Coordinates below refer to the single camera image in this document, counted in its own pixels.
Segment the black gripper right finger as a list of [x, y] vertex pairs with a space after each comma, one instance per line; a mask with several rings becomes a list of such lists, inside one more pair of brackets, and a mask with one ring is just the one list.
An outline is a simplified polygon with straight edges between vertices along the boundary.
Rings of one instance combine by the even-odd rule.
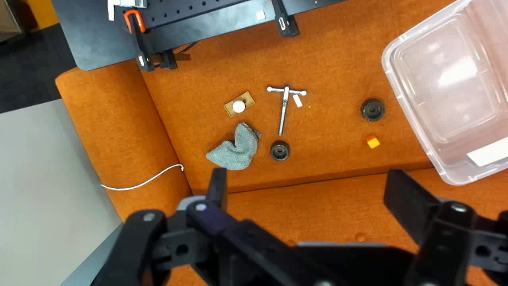
[[439, 200], [403, 170], [387, 172], [382, 202], [415, 245], [439, 207]]

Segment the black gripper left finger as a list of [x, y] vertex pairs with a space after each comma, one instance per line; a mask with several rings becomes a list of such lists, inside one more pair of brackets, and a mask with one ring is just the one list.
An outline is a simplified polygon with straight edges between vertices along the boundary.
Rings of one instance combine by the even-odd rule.
[[214, 169], [207, 184], [206, 200], [217, 208], [226, 207], [226, 170]]

